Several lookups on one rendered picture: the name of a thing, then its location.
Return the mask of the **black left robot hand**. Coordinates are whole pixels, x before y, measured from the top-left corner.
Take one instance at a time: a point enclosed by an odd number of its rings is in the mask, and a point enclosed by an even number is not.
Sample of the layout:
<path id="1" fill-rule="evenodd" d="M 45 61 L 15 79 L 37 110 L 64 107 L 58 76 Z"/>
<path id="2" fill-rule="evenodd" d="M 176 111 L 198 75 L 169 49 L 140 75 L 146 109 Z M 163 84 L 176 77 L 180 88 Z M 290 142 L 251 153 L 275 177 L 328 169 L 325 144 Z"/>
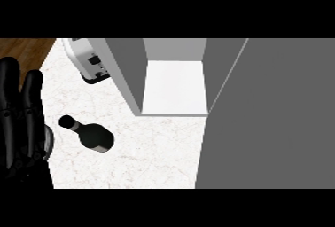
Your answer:
<path id="1" fill-rule="evenodd" d="M 22 88 L 19 76 L 18 60 L 0 58 L 0 189 L 50 190 L 53 135 L 45 124 L 43 73 L 28 71 Z"/>

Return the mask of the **dark wine bottle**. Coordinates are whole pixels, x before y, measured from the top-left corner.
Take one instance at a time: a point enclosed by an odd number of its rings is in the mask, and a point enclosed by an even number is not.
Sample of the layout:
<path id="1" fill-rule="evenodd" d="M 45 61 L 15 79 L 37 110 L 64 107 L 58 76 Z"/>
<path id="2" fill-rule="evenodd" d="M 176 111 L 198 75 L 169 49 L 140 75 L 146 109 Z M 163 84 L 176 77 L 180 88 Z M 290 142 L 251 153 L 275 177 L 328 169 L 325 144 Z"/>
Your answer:
<path id="1" fill-rule="evenodd" d="M 114 135 L 102 125 L 81 124 L 70 115 L 61 117 L 59 125 L 77 133 L 80 142 L 87 149 L 105 153 L 114 146 Z"/>

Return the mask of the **grey open cabinet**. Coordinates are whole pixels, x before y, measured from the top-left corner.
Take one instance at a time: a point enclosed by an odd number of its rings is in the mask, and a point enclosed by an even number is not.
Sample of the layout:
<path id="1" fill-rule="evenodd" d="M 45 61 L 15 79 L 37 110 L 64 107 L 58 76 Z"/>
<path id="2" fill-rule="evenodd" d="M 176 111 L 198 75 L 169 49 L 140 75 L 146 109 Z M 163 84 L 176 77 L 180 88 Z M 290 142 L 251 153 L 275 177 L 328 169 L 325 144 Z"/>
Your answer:
<path id="1" fill-rule="evenodd" d="M 89 42 L 136 116 L 210 114 L 247 38 L 92 38 Z"/>

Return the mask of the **flat dark grey cabinet door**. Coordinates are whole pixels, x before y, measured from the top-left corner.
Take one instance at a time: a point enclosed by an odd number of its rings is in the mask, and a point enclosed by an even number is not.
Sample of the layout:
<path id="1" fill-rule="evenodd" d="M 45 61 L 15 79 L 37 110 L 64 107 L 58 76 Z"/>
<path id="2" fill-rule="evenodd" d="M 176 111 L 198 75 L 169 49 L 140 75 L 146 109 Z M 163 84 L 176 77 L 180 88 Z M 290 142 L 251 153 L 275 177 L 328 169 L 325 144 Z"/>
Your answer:
<path id="1" fill-rule="evenodd" d="M 335 188 L 335 39 L 253 39 L 205 122 L 198 188 Z"/>

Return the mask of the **white appliance with black base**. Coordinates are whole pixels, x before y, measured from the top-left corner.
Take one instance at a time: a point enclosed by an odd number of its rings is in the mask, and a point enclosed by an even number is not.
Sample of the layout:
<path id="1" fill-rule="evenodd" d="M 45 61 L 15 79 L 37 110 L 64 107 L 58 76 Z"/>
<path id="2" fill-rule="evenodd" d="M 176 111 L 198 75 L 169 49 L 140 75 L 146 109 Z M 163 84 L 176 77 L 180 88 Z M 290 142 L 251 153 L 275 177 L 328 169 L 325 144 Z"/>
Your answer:
<path id="1" fill-rule="evenodd" d="M 86 83 L 95 84 L 109 78 L 108 69 L 86 38 L 64 38 L 64 49 Z"/>

